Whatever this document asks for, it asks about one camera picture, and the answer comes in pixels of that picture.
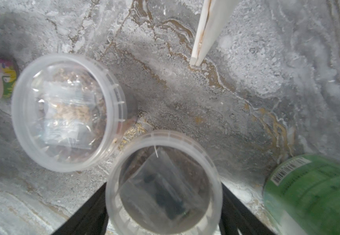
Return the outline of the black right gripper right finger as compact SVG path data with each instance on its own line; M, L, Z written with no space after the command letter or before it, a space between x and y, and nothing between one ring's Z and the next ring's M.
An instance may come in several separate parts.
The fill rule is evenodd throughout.
M274 235L226 186L222 184L222 235Z

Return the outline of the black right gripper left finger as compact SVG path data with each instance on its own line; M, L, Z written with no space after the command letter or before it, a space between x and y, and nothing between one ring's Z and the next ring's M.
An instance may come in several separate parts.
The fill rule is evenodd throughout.
M53 235L104 235L108 225L103 184Z

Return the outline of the clear seed container orange label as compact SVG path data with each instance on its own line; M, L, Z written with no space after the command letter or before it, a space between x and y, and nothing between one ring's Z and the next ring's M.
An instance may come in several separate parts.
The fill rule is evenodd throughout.
M222 212L222 183L193 139L154 130L119 154L106 184L109 220L119 235L212 235Z

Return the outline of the clear seed container red label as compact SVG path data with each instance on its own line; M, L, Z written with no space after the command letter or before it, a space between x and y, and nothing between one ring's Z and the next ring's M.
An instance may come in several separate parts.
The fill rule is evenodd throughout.
M82 171L112 156L136 114L129 88L100 62L77 54L32 61L11 101L19 144L33 161L55 172Z

